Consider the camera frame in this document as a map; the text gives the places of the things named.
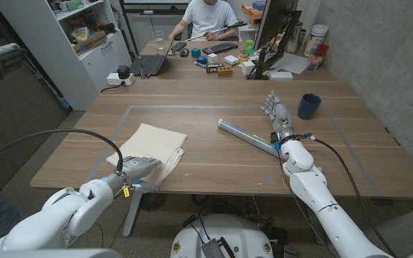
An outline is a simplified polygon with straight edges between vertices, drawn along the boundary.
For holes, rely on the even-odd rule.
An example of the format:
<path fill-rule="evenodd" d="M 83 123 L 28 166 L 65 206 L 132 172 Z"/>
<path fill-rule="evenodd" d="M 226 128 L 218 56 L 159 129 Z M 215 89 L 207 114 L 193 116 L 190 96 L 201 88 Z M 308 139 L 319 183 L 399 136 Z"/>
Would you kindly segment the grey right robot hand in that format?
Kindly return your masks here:
<path fill-rule="evenodd" d="M 273 91 L 267 96 L 261 109 L 269 116 L 274 131 L 281 138 L 295 134 L 290 112 Z"/>

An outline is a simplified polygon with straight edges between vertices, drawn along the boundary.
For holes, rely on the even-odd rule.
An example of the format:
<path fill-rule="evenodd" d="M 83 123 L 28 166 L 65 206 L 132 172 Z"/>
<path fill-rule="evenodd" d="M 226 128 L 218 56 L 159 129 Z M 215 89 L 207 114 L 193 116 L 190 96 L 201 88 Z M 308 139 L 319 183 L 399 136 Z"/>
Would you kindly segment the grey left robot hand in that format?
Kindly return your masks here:
<path fill-rule="evenodd" d="M 155 191 L 157 187 L 142 178 L 150 175 L 161 164 L 162 162 L 155 158 L 130 156 L 123 161 L 121 176 L 127 186 L 137 191 Z"/>

